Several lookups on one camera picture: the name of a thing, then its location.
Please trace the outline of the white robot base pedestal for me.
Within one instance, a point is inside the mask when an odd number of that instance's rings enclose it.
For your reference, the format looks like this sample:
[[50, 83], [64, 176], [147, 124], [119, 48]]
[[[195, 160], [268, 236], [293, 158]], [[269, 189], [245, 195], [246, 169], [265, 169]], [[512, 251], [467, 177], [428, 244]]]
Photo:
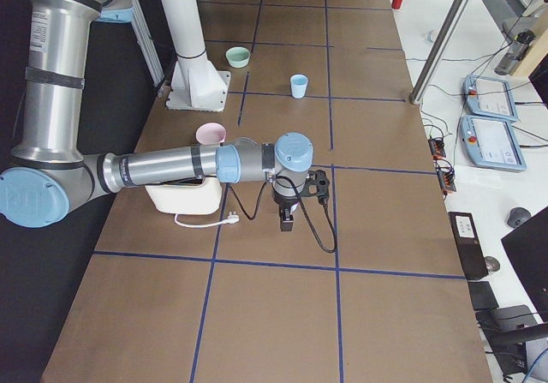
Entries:
[[166, 105], [171, 110], [221, 112], [231, 74], [209, 60], [196, 0], [161, 0], [177, 63]]

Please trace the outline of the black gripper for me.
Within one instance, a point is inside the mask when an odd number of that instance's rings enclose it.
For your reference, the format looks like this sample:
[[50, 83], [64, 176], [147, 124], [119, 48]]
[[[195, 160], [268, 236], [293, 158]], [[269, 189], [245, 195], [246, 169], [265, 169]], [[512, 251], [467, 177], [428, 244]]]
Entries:
[[316, 197], [321, 206], [328, 206], [329, 187], [329, 179], [323, 170], [280, 171], [273, 184], [273, 198], [278, 204], [280, 231], [293, 230], [293, 212], [299, 199]]

